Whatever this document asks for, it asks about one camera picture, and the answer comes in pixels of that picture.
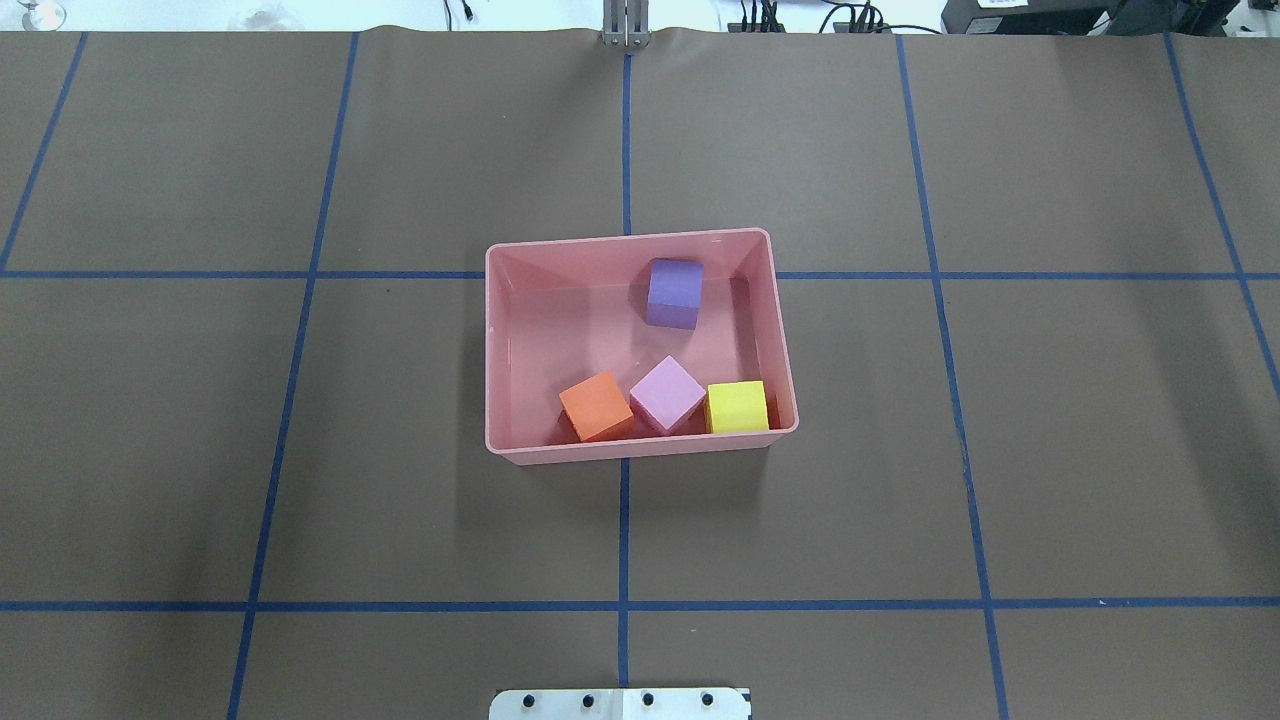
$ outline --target vertical blue line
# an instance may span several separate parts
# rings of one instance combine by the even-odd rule
[[[631,54],[630,53],[622,56],[622,234],[631,234]]]
[[[1235,238],[1231,236],[1231,227],[1226,222],[1226,211],[1222,210],[1222,200],[1217,195],[1217,183],[1213,182],[1213,173],[1208,169],[1208,160],[1204,159],[1204,149],[1201,146],[1199,132],[1196,131],[1196,120],[1192,118],[1192,106],[1187,101],[1187,87],[1183,85],[1183,70],[1178,64],[1178,53],[1174,51],[1174,38],[1165,33],[1165,53],[1169,55],[1169,68],[1174,73],[1174,86],[1178,88],[1178,102],[1183,108],[1183,119],[1187,122],[1187,135],[1192,140],[1192,150],[1196,151],[1196,161],[1199,164],[1201,174],[1204,177],[1204,187],[1208,188],[1208,199],[1213,204],[1213,214],[1217,215],[1217,227],[1222,231],[1222,240],[1226,242],[1226,252],[1231,256],[1231,266],[1235,269],[1235,278],[1240,286],[1240,295],[1244,296],[1244,307],[1249,311],[1249,322],[1253,323],[1253,333],[1258,338],[1258,347],[1262,350],[1262,360],[1267,364],[1267,373],[1271,375],[1271,389],[1280,398],[1280,373],[1276,372],[1275,357],[1271,355],[1271,343],[1267,342],[1267,333],[1262,329],[1262,318],[1253,304],[1253,292],[1249,291],[1249,281],[1244,275],[1244,264],[1240,254],[1235,249]]]
[[[969,503],[969,533],[973,536],[973,556],[978,568],[978,588],[982,592],[983,619],[987,624],[987,652],[991,656],[991,676],[996,689],[996,708],[1001,720],[1009,720],[1009,702],[1005,696],[1005,670],[1000,660],[1000,637],[996,633],[996,611],[991,603],[991,583],[987,578],[987,551],[982,542],[982,521],[978,516],[978,493],[973,486],[973,462],[969,457],[969,436],[964,425],[960,405],[960,383],[956,379],[955,355],[951,351],[951,327],[947,323],[946,299],[942,295],[942,273],[938,269],[938,249],[933,241],[933,218],[929,211],[929,193],[924,183],[924,161],[920,158],[920,136],[915,126],[915,106],[911,101],[911,82],[906,69],[906,49],[902,36],[896,36],[897,67],[902,78],[902,104],[906,109],[906,131],[911,141],[911,163],[915,165],[915,191],[920,200],[920,220],[924,225],[924,246],[929,254],[929,273],[933,275],[933,305],[938,314],[938,333],[942,340],[942,361],[947,370],[947,388],[951,392],[951,415],[960,439],[960,457],[964,465],[965,496]]]
[[[293,397],[298,387],[298,369],[302,366],[302,348],[307,338],[307,323],[311,319],[311,299],[315,296],[316,274],[320,269],[320,251],[324,247],[325,223],[329,219],[329,197],[333,193],[333,178],[338,170],[338,151],[342,149],[342,128],[347,120],[347,100],[351,96],[351,78],[356,69],[356,50],[360,46],[360,33],[351,33],[347,49],[347,72],[342,81],[342,97],[338,100],[338,118],[334,122],[333,143],[329,147],[329,165],[325,169],[324,192],[320,196],[320,211],[316,217],[316,232],[311,242],[311,264],[307,270],[307,284],[302,295],[302,310],[298,313],[298,331],[293,338],[293,357],[289,361],[289,379],[284,387],[284,406],[280,410],[280,428],[275,436],[275,456],[271,459],[271,475],[266,486],[266,502],[262,507],[262,524],[257,534],[257,552],[253,555],[253,574],[250,579],[248,607],[244,611],[244,625],[241,628],[241,644],[236,655],[236,674],[232,678],[232,694],[227,703],[227,719],[236,720],[239,715],[241,693],[244,689],[244,670],[248,666],[248,650],[253,642],[253,623],[257,616],[257,601],[262,589],[262,569],[266,566],[266,547],[271,538],[271,519],[275,515],[275,498],[280,487],[280,469],[284,466],[284,443],[289,436],[289,421],[293,415]]]
[[[622,459],[618,484],[618,687],[631,684],[631,459]]]
[[[36,188],[36,178],[40,177],[40,168],[45,164],[45,154],[49,152],[49,143],[54,140],[54,129],[58,128],[58,118],[63,114],[67,95],[72,91],[72,81],[76,79],[76,69],[79,68],[79,59],[84,55],[86,42],[88,42],[88,33],[82,32],[79,42],[76,44],[76,54],[72,55],[72,64],[67,68],[67,77],[63,78],[63,88],[58,92],[58,101],[54,102],[54,113],[49,117],[49,124],[45,126],[45,136],[40,138],[40,149],[36,150],[36,160],[32,161],[31,173],[27,174],[27,184],[22,188],[18,209],[13,214],[13,223],[9,224],[9,234],[4,238],[4,249],[0,250],[0,272],[9,264],[9,254],[13,252],[13,243],[18,240],[22,217],[27,214],[31,191]]]

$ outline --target black box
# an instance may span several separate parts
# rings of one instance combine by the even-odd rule
[[[980,8],[978,0],[947,0],[942,27],[955,35],[1088,35],[1105,0],[1029,0],[1021,8]]]

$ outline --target white label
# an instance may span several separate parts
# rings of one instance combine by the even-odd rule
[[[987,35],[1000,28],[1000,20],[1005,18],[974,18],[969,20],[969,29],[965,35]]]

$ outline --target yellow cube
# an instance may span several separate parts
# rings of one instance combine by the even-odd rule
[[[716,383],[707,386],[707,432],[750,433],[769,429],[764,383]]]

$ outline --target gray table surface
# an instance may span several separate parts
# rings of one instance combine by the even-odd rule
[[[0,716],[1275,717],[1277,65],[0,36]],[[485,451],[489,245],[742,225],[794,436]]]

